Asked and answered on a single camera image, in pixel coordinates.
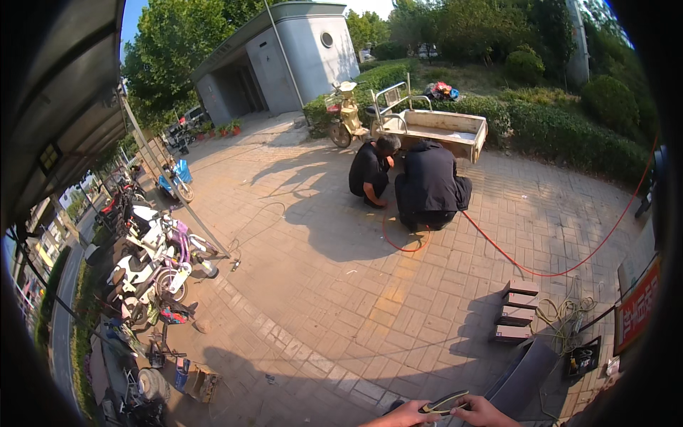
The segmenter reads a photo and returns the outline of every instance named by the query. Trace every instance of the brick pavement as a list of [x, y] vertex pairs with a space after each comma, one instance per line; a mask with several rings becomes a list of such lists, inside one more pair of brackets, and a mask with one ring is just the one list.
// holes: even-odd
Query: brick pavement
[[[209, 334], [190, 325], [169, 330], [172, 347], [225, 379], [210, 407], [174, 395], [171, 418], [180, 425], [284, 426], [308, 419], [351, 426], [400, 396], [434, 399], [463, 388], [482, 394], [506, 369], [514, 348], [490, 343], [488, 335], [505, 282], [522, 277], [520, 271], [462, 215], [433, 233], [424, 250], [396, 251], [382, 236], [383, 212], [348, 191], [355, 148], [340, 150], [324, 139], [292, 147], [218, 140], [187, 157], [193, 208], [224, 245], [239, 241], [233, 255], [241, 264], [230, 272], [222, 260], [218, 279], [191, 286], [190, 299], [201, 301], [198, 317], [213, 323]], [[497, 152], [483, 153], [476, 165], [458, 161], [458, 173], [474, 184], [470, 216], [522, 265], [543, 273], [587, 256], [629, 197], [586, 176]], [[393, 200], [393, 188], [387, 193]], [[425, 241], [424, 233], [408, 237], [395, 214], [390, 209], [387, 221], [392, 240], [408, 247]], [[182, 209], [177, 215], [193, 223]], [[616, 300], [615, 270], [640, 228], [626, 215], [576, 270], [580, 280], [570, 296], [595, 298], [595, 315]], [[540, 296], [559, 304], [572, 276], [537, 276]], [[612, 315], [586, 331], [584, 342], [597, 335], [604, 363], [612, 351]], [[544, 386], [545, 410], [558, 417], [581, 410], [605, 381], [599, 371], [574, 384], [553, 372]], [[540, 409], [535, 398], [520, 420], [532, 426], [549, 419]]]

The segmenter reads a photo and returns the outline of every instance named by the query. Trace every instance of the hand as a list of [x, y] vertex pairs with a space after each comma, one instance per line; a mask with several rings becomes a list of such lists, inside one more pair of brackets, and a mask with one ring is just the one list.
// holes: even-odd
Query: hand
[[439, 421], [438, 413], [419, 413], [418, 409], [429, 403], [429, 400], [411, 400], [394, 409], [383, 417], [363, 424], [360, 427], [410, 427], [423, 422]]
[[[458, 408], [463, 404], [469, 403], [470, 410]], [[451, 415], [472, 424], [473, 426], [485, 427], [520, 427], [520, 424], [508, 417], [507, 415], [496, 409], [483, 396], [475, 396], [473, 394], [466, 394], [457, 399], [453, 403], [454, 408], [451, 409]]]

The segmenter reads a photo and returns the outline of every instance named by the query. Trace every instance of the red air hose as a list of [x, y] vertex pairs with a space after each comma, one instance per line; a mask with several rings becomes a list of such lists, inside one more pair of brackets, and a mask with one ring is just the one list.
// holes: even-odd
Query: red air hose
[[[529, 270], [529, 269], [527, 269], [527, 268], [525, 268], [525, 267], [519, 265], [519, 263], [517, 263], [517, 261], [515, 261], [514, 259], [512, 259], [511, 256], [507, 255], [506, 252], [505, 252], [504, 250], [502, 250], [502, 249], [500, 248], [500, 246], [498, 246], [498, 245], [493, 241], [493, 239], [491, 239], [491, 237], [489, 237], [481, 228], [479, 228], [479, 226], [477, 225], [477, 223], [474, 222], [474, 220], [473, 220], [469, 215], [467, 215], [467, 212], [465, 212], [465, 211], [463, 210], [463, 211], [462, 211], [462, 214], [463, 214], [463, 215], [472, 223], [472, 225], [475, 226], [475, 228], [477, 228], [477, 230], [479, 230], [480, 233], [482, 233], [482, 235], [486, 238], [486, 240], [488, 240], [488, 241], [491, 243], [491, 245], [493, 245], [496, 249], [498, 249], [498, 251], [499, 251], [500, 253], [502, 253], [508, 260], [510, 260], [510, 262], [511, 262], [512, 264], [515, 264], [515, 265], [516, 265], [517, 267], [519, 267], [520, 269], [526, 271], [527, 273], [529, 273], [529, 274], [531, 274], [531, 275], [541, 276], [541, 277], [555, 277], [555, 276], [562, 276], [562, 275], [565, 275], [565, 274], [569, 273], [571, 270], [574, 270], [574, 269], [576, 269], [577, 267], [579, 267], [580, 265], [584, 264], [584, 263], [585, 263], [586, 261], [588, 261], [593, 255], [595, 255], [595, 253], [604, 245], [604, 243], [607, 242], [607, 239], [612, 235], [612, 233], [614, 232], [614, 230], [617, 229], [617, 225], [619, 225], [619, 223], [622, 221], [622, 218], [624, 218], [624, 215], [626, 214], [626, 211], [628, 211], [628, 208], [631, 206], [631, 203], [633, 203], [633, 199], [636, 197], [636, 194], [638, 194], [638, 190], [640, 189], [640, 186], [643, 184], [643, 181], [645, 180], [645, 176], [647, 175], [647, 171], [650, 169], [650, 162], [652, 162], [652, 155], [653, 155], [653, 153], [654, 153], [655, 147], [657, 146], [657, 138], [658, 138], [658, 136], [659, 136], [659, 135], [657, 134], [657, 136], [655, 136], [655, 138], [654, 138], [654, 143], [652, 144], [652, 149], [650, 150], [650, 157], [647, 158], [647, 165], [645, 166], [645, 170], [643, 171], [643, 176], [641, 176], [640, 182], [638, 182], [638, 187], [636, 187], [636, 190], [633, 192], [633, 195], [631, 196], [631, 200], [628, 201], [628, 204], [626, 205], [626, 208], [625, 208], [624, 211], [622, 212], [622, 215], [621, 215], [621, 216], [619, 217], [619, 219], [617, 220], [617, 223], [614, 225], [614, 227], [612, 227], [612, 230], [610, 230], [610, 232], [607, 234], [607, 236], [604, 238], [604, 240], [600, 243], [600, 245], [598, 245], [598, 247], [596, 247], [596, 249], [595, 249], [594, 251], [592, 251], [592, 252], [590, 253], [590, 255], [588, 255], [588, 256], [586, 257], [586, 259], [584, 259], [583, 261], [579, 262], [577, 265], [573, 266], [572, 268], [568, 269], [567, 271], [563, 271], [562, 273], [555, 273], [555, 274], [534, 273], [533, 271], [531, 271], [531, 270]], [[428, 237], [428, 239], [427, 239], [427, 242], [426, 242], [424, 245], [418, 247], [417, 249], [403, 249], [403, 248], [401, 248], [401, 247], [398, 247], [398, 246], [394, 245], [394, 244], [389, 240], [389, 237], [387, 236], [387, 231], [385, 230], [385, 221], [386, 221], [386, 220], [387, 220], [387, 211], [385, 211], [384, 219], [382, 220], [382, 232], [384, 233], [385, 239], [387, 240], [387, 242], [389, 242], [389, 244], [390, 244], [391, 246], [395, 247], [396, 249], [398, 249], [398, 250], [400, 250], [400, 251], [403, 251], [403, 252], [417, 252], [417, 251], [419, 251], [420, 249], [423, 249], [424, 247], [426, 247], [427, 244], [429, 243], [430, 237], [431, 237], [431, 235], [432, 235], [431, 232], [430, 232], [430, 234], [429, 234], [429, 237]]]

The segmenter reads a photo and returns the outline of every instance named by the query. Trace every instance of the pliers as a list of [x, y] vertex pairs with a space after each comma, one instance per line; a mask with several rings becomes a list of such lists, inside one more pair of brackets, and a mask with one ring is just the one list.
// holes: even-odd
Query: pliers
[[[419, 413], [438, 413], [442, 417], [445, 417], [446, 415], [449, 415], [451, 413], [451, 407], [448, 406], [443, 406], [447, 402], [450, 402], [452, 400], [456, 400], [458, 398], [463, 397], [464, 395], [469, 394], [469, 390], [460, 390], [456, 391], [455, 393], [447, 394], [446, 396], [443, 396], [441, 399], [438, 399], [434, 402], [427, 403], [425, 406], [421, 407], [420, 409], [417, 410]], [[468, 405], [469, 403], [464, 403], [458, 406], [458, 408], [464, 408]]]

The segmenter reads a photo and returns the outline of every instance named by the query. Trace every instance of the red sign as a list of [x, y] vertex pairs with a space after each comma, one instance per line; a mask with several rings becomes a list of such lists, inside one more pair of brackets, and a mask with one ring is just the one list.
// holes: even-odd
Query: red sign
[[659, 284], [659, 257], [616, 310], [614, 355], [628, 347], [647, 326]]

